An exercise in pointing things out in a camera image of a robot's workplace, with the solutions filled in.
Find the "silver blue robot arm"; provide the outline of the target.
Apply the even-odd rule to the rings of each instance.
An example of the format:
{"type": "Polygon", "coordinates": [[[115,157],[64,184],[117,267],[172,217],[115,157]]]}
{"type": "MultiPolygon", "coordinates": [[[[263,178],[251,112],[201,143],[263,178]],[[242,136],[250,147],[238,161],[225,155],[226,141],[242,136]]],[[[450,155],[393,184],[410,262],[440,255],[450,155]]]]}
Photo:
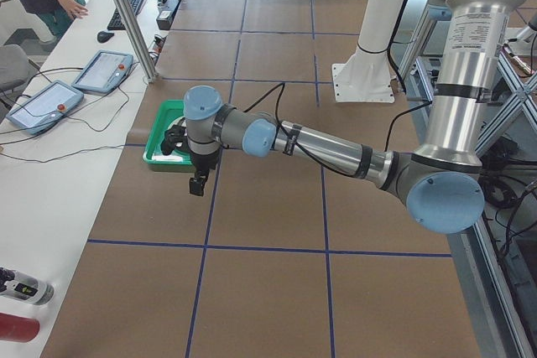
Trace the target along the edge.
{"type": "Polygon", "coordinates": [[[430,0],[431,6],[447,6],[451,21],[425,140],[411,153],[379,152],[268,114],[240,111],[210,86],[190,88],[184,99],[186,142],[196,170],[190,192],[203,195],[224,145],[255,157],[276,150],[374,183],[431,231],[451,234],[473,226],[484,207],[477,136],[509,15],[524,1],[430,0]]]}

